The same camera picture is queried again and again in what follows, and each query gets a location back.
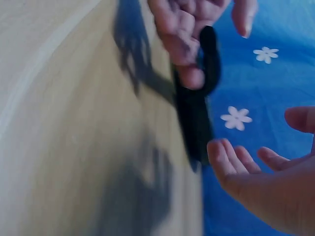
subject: flower pattern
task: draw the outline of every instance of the flower pattern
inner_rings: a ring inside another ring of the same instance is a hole
[[[245,130],[244,123],[252,122],[252,118],[248,117],[247,114],[249,110],[241,109],[237,110],[235,107],[229,106],[228,107],[229,115],[222,115],[221,119],[226,121],[225,127],[228,129],[238,129],[240,131]]]
[[[263,47],[261,50],[254,50],[253,52],[257,54],[256,60],[258,61],[265,61],[265,63],[270,64],[271,58],[277,58],[278,49],[270,49],[267,47]]]

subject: white flower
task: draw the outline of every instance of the white flower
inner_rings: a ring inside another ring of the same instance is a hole
[[[229,106],[228,112],[230,115],[221,116],[221,119],[226,121],[225,127],[228,129],[237,128],[240,131],[244,131],[245,127],[243,123],[252,122],[252,118],[246,116],[249,113],[247,109],[241,109],[238,111],[235,107]]]
[[[278,49],[270,49],[267,47],[263,47],[262,50],[254,50],[253,52],[257,54],[256,60],[265,61],[267,64],[271,63],[271,58],[277,58],[278,55],[275,54]]]

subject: blue cloth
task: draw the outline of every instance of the blue cloth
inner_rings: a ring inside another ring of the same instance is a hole
[[[315,0],[259,1],[249,39],[237,34],[230,13],[231,8],[214,25],[223,65],[221,83],[209,97],[214,132],[247,148],[270,172],[256,156],[261,146],[291,159],[309,153],[312,145],[313,136],[291,129],[284,112],[315,105]],[[245,121],[243,127],[228,110]],[[203,202],[206,236],[286,235],[229,197],[211,167],[203,168]]]

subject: finger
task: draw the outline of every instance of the finger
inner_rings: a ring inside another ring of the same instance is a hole
[[[267,147],[259,149],[257,155],[273,171],[281,171],[284,164],[289,161]]]
[[[178,30],[178,4],[174,0],[148,0],[148,5],[158,31],[175,34]]]
[[[198,40],[181,29],[178,30],[177,35],[161,34],[160,38],[175,65],[183,66],[195,63],[200,47]]]
[[[192,35],[195,26],[195,17],[188,12],[180,11],[179,13],[179,28],[185,31],[188,35]]]
[[[315,133],[315,107],[289,108],[284,117],[293,129],[305,133]]]
[[[188,66],[177,66],[181,83],[184,87],[196,90],[203,87],[205,82],[204,73],[196,64]]]
[[[271,149],[267,147],[262,147],[260,150],[258,150],[257,154],[258,154],[258,157],[267,166],[269,166],[273,171],[283,171],[283,170],[289,169],[314,156],[313,153],[310,153],[301,158],[289,160],[287,158],[279,156],[276,152],[272,151]]]
[[[200,32],[202,31],[202,29],[206,26],[212,26],[213,23],[213,21],[209,20],[197,20],[193,29],[192,36],[199,40]]]
[[[188,12],[189,14],[194,14],[196,11],[196,1],[195,0],[177,0],[177,3],[182,10]]]
[[[234,148],[232,147],[231,143],[227,139],[223,139],[221,141],[222,145],[224,146],[225,152],[229,161],[231,162],[232,166],[235,168],[238,174],[248,174],[247,169],[242,164],[242,162],[237,158]]]
[[[248,38],[252,31],[252,23],[258,10],[257,0],[234,0],[232,19],[238,33]]]
[[[250,174],[259,174],[261,173],[260,167],[254,162],[252,156],[249,152],[241,146],[235,148],[235,153],[237,158],[242,162],[247,171]]]
[[[227,157],[225,148],[220,141],[211,141],[207,145],[209,162],[219,182],[225,186],[228,176],[236,174],[236,170]]]

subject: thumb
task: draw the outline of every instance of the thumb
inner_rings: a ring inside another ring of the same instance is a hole
[[[284,116],[291,128],[304,133],[315,133],[315,107],[289,108]]]
[[[254,16],[258,10],[257,0],[234,0],[232,19],[238,33],[248,38],[252,31]]]

